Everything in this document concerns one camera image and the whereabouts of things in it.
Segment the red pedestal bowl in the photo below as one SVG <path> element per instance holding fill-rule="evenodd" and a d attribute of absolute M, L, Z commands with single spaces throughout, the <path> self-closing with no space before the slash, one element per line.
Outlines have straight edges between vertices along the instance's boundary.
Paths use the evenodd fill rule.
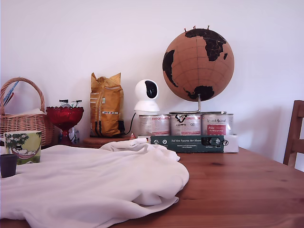
<path fill-rule="evenodd" d="M 83 107 L 47 107 L 47 116 L 50 121 L 62 130 L 62 144 L 72 144 L 68 137 L 68 130 L 81 120 L 83 112 Z"/>

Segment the globe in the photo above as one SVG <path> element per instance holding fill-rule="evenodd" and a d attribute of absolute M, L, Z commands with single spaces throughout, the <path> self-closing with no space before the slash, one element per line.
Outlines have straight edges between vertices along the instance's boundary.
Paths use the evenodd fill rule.
<path fill-rule="evenodd" d="M 230 82 L 234 56 L 229 43 L 209 29 L 194 28 L 176 37 L 162 62 L 163 76 L 170 90 L 182 99 L 209 100 Z"/>

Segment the can label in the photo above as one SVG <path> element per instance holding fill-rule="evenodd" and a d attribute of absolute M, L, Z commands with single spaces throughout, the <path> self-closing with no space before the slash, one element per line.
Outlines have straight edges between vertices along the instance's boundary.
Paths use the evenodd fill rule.
<path fill-rule="evenodd" d="M 170 116 L 171 135 L 200 135 L 201 116 L 173 114 Z"/>
<path fill-rule="evenodd" d="M 233 115 L 205 114 L 202 117 L 203 135 L 233 135 Z"/>
<path fill-rule="evenodd" d="M 170 135 L 170 116 L 168 115 L 140 115 L 140 136 L 168 136 Z"/>

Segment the basket handle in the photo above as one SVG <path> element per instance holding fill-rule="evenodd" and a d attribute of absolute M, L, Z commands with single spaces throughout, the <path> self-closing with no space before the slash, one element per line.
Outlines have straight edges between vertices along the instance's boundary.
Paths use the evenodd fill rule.
<path fill-rule="evenodd" d="M 17 81 L 22 81 L 22 82 L 27 82 L 29 83 L 31 86 L 33 86 L 36 91 L 38 92 L 39 96 L 40 96 L 40 100 L 41 100 L 41 105 L 40 105 L 40 110 L 41 111 L 45 111 L 45 104 L 44 104 L 44 96 L 43 93 L 41 92 L 41 90 L 38 88 L 38 86 L 33 83 L 31 80 L 24 78 L 24 77 L 14 77 L 12 79 L 10 79 L 9 81 L 7 81 L 1 88 L 1 93 L 0 93 L 0 101 L 1 101 L 1 106 L 0 106 L 0 115 L 5 115 L 4 112 L 4 94 L 5 94 L 5 90 L 9 87 L 10 84 L 17 82 Z"/>

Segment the black cable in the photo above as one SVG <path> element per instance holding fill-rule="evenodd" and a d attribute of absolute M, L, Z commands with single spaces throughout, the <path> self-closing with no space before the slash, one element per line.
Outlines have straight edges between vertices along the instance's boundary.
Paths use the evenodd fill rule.
<path fill-rule="evenodd" d="M 131 124 L 130 124 L 130 130 L 128 131 L 128 133 L 130 133 L 130 131 L 131 131 L 132 123 L 133 123 L 133 119 L 134 119 L 135 115 L 136 115 L 136 113 L 134 113 L 134 115 L 133 115 L 133 117 L 132 117 Z"/>

